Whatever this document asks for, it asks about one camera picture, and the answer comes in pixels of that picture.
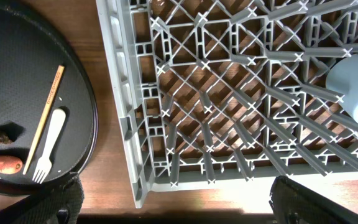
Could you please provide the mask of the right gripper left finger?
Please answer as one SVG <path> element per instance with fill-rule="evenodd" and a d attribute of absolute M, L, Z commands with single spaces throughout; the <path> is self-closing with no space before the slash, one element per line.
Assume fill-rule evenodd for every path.
<path fill-rule="evenodd" d="M 78 174 L 70 174 L 0 211 L 0 223 L 76 223 L 83 201 Z"/>

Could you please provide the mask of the wooden chopstick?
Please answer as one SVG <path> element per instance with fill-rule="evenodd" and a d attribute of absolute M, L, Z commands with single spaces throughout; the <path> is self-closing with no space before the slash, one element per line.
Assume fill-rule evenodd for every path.
<path fill-rule="evenodd" d="M 50 109 L 52 107 L 55 95 L 56 95 L 56 93 L 58 91 L 58 86 L 60 84 L 60 80 L 62 79 L 64 69 L 65 69 L 65 67 L 63 65 L 59 65 L 58 68 L 57 68 L 55 77 L 54 77 L 53 82 L 52 82 L 52 86 L 51 86 L 50 91 L 48 93 L 48 97 L 47 97 L 44 109 L 42 111 L 42 115 L 40 117 L 40 121 L 38 123 L 36 132 L 34 134 L 34 138 L 32 140 L 30 151 L 28 153 L 28 156 L 27 156 L 24 168 L 23 168 L 23 172 L 22 172 L 23 175 L 26 175 L 27 171 L 29 170 L 30 163 L 31 163 L 32 158 L 33 158 L 33 156 L 35 154 L 35 150 L 36 150 L 36 148 L 38 146 L 39 139 L 40 139 L 41 134 L 42 134 L 42 132 L 44 130 L 44 126 L 45 126 L 46 120 L 48 118 L 48 114 L 49 114 Z"/>

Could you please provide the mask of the white plastic fork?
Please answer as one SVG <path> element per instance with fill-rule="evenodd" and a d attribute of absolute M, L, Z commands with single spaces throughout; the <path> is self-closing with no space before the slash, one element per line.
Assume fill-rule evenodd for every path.
<path fill-rule="evenodd" d="M 46 179 L 46 176 L 48 175 L 48 173 L 52 168 L 50 155 L 60 135 L 62 127 L 65 123 L 65 119 L 66 119 L 66 113 L 62 109 L 57 108 L 53 111 L 47 131 L 47 137 L 46 137 L 43 153 L 42 156 L 37 161 L 35 172 L 32 178 L 32 180 L 37 184 L 41 184 Z"/>

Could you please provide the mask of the orange carrot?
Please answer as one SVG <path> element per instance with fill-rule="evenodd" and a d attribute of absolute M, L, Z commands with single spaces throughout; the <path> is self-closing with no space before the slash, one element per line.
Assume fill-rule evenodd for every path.
<path fill-rule="evenodd" d="M 22 161 L 14 156 L 0 156 L 0 173 L 15 174 L 18 173 L 23 166 Z"/>

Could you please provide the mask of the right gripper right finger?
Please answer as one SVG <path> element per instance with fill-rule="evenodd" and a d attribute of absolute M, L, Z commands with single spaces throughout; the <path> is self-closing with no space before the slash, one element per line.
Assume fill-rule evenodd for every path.
<path fill-rule="evenodd" d="M 358 224 L 358 214 L 284 175 L 275 178 L 269 204 L 278 223 Z"/>

